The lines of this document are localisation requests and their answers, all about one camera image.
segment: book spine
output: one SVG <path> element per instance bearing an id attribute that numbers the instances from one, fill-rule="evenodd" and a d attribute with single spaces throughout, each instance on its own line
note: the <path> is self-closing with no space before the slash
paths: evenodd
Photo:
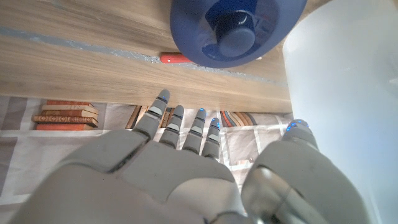
<path id="1" fill-rule="evenodd" d="M 160 125 L 161 128 L 166 128 L 167 121 L 169 120 L 169 116 L 170 116 L 170 110 L 166 110 L 166 112 L 164 113 L 163 120 L 162 120 L 162 125 Z"/>
<path id="2" fill-rule="evenodd" d="M 127 125 L 126 125 L 126 129 L 130 129 L 130 128 L 133 128 L 134 127 L 134 125 L 135 125 L 135 123 L 136 123 L 136 121 L 137 121 L 137 118 L 138 118 L 138 114 L 139 114 L 139 111 L 141 110 L 141 106 L 136 106 L 135 108 L 134 108 L 134 111 L 132 112 L 132 114 L 131 114 L 131 117 L 130 117 L 130 119 L 129 119 L 129 121 L 127 122 Z"/>
<path id="3" fill-rule="evenodd" d="M 171 121 L 171 119 L 172 119 L 172 116 L 173 116 L 173 114 L 174 114 L 174 109 L 175 109 L 175 108 L 171 108 L 171 110 L 170 110 L 170 114 L 169 114 L 169 118 L 167 119 L 166 127 L 167 127 L 167 125 L 169 125 L 169 123 L 170 123 L 170 121 Z"/>
<path id="4" fill-rule="evenodd" d="M 83 110 L 43 110 L 43 116 L 81 116 Z"/>
<path id="5" fill-rule="evenodd" d="M 94 118 L 87 118 L 87 117 L 72 117 L 72 116 L 42 116 L 42 115 L 35 115 L 33 117 L 33 121 L 41 123 L 92 123 Z"/>
<path id="6" fill-rule="evenodd" d="M 47 105 L 85 105 L 91 106 L 91 103 L 63 100 L 47 100 Z"/>
<path id="7" fill-rule="evenodd" d="M 86 128 L 86 124 L 38 124 L 36 126 L 36 130 L 42 131 L 84 131 Z"/>

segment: white surface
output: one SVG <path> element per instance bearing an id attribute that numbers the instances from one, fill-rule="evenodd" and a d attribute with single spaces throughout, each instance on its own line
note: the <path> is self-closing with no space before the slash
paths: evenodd
<path id="1" fill-rule="evenodd" d="M 354 183 L 374 223 L 398 220 L 398 10 L 391 0 L 334 0 L 289 34 L 295 118 Z"/>

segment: robotic hand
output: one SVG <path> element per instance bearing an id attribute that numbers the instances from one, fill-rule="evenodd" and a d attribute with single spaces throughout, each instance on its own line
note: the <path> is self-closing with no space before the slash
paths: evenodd
<path id="1" fill-rule="evenodd" d="M 369 223 L 361 197 L 302 120 L 267 146 L 239 193 L 220 164 L 220 122 L 200 109 L 181 151 L 183 107 L 152 141 L 170 93 L 132 131 L 117 130 L 64 158 L 11 223 Z"/>

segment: stacked book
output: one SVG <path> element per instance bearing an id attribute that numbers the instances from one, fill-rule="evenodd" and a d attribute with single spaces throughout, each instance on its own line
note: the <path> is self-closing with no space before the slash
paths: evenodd
<path id="1" fill-rule="evenodd" d="M 36 130 L 83 131 L 98 127 L 98 110 L 91 103 L 47 100 L 42 114 L 33 116 Z"/>
<path id="2" fill-rule="evenodd" d="M 136 123 L 143 117 L 143 115 L 147 110 L 148 106 L 136 106 L 134 108 L 134 111 L 132 112 L 130 120 L 127 122 L 126 129 L 133 128 L 136 125 Z M 169 124 L 171 120 L 173 113 L 174 113 L 174 108 L 166 108 L 163 117 L 160 120 L 159 128 L 166 128 L 166 126 Z"/>

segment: red book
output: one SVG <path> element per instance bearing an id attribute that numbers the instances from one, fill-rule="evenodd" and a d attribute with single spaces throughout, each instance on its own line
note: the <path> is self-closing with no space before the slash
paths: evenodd
<path id="1" fill-rule="evenodd" d="M 88 112 L 85 110 L 44 110 L 43 116 L 84 116 L 88 118 L 98 118 L 98 114 Z"/>
<path id="2" fill-rule="evenodd" d="M 42 116 L 35 115 L 32 119 L 34 122 L 42 124 L 42 123 L 70 123 L 70 124 L 88 124 L 94 128 L 97 128 L 98 121 L 94 118 L 87 117 L 71 117 L 71 116 Z"/>
<path id="3" fill-rule="evenodd" d="M 94 107 L 91 103 L 87 102 L 64 101 L 64 100 L 47 100 L 47 105 L 85 105 L 85 106 Z"/>
<path id="4" fill-rule="evenodd" d="M 36 126 L 36 130 L 43 131 L 89 131 L 93 129 L 94 127 L 87 124 L 38 124 Z"/>

